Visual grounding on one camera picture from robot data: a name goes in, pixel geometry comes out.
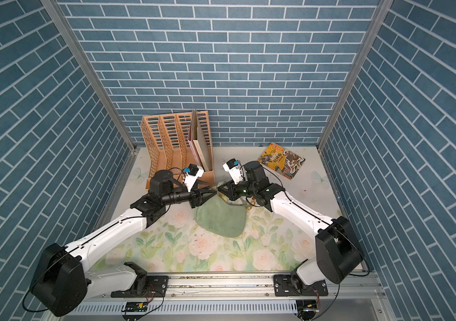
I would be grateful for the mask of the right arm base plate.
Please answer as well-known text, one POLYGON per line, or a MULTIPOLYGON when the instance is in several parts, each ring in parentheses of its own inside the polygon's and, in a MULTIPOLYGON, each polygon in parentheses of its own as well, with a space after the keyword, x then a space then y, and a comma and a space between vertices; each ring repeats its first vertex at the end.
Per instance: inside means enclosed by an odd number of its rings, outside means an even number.
POLYGON ((302 262, 288 274, 275 274, 273 284, 278 297, 328 295, 325 275, 315 259, 302 262))

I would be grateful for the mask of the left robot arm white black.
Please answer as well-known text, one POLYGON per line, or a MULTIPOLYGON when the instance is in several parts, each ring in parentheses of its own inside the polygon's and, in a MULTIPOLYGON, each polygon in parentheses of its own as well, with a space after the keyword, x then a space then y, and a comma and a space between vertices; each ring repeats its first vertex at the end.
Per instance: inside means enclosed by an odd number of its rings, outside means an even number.
POLYGON ((64 316, 83 300, 110 292, 146 295, 151 291, 147 272, 138 264, 125 262, 106 272, 93 272, 91 267, 125 239, 157 222, 172 205, 187 202, 195 208, 216 194, 214 189, 198 188, 195 179, 179 182, 172 171, 157 171, 147 194, 114 221, 65 246, 53 243, 46 247, 27 292, 55 316, 64 316))

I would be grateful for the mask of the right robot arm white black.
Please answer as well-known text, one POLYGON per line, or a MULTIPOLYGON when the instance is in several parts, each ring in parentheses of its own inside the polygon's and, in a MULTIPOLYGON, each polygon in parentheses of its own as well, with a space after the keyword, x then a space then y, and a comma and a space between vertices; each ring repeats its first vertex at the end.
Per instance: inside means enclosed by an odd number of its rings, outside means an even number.
POLYGON ((329 280, 340 284, 364 260, 351 223, 345 217, 332 218, 296 201, 281 183, 272 183, 257 161, 242 165, 228 160, 223 165, 231 180, 218 187, 230 200, 253 198, 258 206, 281 215, 315 240, 316 256, 291 272, 297 288, 329 280))

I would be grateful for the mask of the green fabric bag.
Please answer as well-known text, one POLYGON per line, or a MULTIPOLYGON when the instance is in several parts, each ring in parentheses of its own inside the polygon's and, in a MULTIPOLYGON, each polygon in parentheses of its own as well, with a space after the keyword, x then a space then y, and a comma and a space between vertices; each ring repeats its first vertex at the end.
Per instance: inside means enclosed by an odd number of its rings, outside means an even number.
POLYGON ((247 202, 230 201, 218 194, 194 210, 194 220, 213 234, 236 238, 244 232, 249 208, 247 202))

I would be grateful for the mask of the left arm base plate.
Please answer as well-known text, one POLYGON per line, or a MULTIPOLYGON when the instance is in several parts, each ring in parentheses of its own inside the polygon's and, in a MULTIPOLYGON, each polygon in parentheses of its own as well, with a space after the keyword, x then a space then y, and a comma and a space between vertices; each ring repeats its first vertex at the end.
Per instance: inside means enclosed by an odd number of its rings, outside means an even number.
POLYGON ((150 275, 145 269, 134 262, 125 262, 124 265, 136 274, 133 285, 127 290, 111 293, 113 298, 164 298, 168 286, 169 277, 166 275, 150 275))

